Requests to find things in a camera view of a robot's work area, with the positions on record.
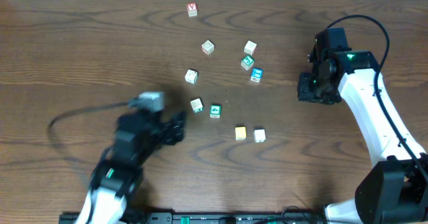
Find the green number 4 block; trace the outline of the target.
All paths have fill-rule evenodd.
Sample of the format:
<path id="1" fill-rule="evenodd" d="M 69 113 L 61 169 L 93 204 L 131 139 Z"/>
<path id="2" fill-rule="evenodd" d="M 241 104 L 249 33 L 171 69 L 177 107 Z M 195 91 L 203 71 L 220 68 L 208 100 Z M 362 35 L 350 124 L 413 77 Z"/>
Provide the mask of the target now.
<path id="1" fill-rule="evenodd" d="M 210 117 L 220 118 L 221 117 L 221 105 L 212 104 L 210 107 Z"/>

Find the yellow wooden block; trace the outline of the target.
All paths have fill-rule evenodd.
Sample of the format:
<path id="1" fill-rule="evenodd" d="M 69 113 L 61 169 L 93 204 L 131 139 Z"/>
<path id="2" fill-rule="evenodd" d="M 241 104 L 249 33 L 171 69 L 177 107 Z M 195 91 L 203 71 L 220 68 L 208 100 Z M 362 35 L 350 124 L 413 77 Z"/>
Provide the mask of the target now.
<path id="1" fill-rule="evenodd" d="M 236 140 L 245 140 L 247 136 L 246 127 L 238 126 L 235 128 L 235 139 Z"/>

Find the wooden block teal side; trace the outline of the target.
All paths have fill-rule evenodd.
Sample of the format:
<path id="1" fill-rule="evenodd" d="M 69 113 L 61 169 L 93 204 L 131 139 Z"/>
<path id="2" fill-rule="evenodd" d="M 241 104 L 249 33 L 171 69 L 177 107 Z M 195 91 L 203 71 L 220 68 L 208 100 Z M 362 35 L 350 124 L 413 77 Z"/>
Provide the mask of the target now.
<path id="1" fill-rule="evenodd" d="M 265 142 L 266 141 L 266 135 L 264 129 L 256 129 L 253 132 L 254 135 L 254 141 L 255 142 Z"/>

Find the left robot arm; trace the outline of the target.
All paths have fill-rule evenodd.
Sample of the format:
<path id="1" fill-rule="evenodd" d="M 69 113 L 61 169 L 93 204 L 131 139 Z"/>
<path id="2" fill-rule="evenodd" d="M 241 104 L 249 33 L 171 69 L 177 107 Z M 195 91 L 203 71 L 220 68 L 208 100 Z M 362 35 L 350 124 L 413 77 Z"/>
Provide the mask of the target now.
<path id="1" fill-rule="evenodd" d="M 114 142 L 92 172 L 88 193 L 76 223 L 117 223 L 143 180 L 143 164 L 164 145 L 184 139 L 186 112 L 168 122 L 162 112 L 137 110 L 116 121 Z"/>

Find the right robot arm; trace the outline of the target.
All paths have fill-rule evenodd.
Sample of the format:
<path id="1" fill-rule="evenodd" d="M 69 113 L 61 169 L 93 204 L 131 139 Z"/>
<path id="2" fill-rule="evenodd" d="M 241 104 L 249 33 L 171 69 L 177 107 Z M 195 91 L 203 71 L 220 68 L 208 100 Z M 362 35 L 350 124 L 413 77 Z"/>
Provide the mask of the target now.
<path id="1" fill-rule="evenodd" d="M 326 206 L 328 223 L 415 223 L 427 220 L 427 153 L 395 109 L 370 51 L 315 47 L 311 73 L 300 75 L 298 99 L 345 101 L 366 142 L 372 169 L 348 201 Z"/>

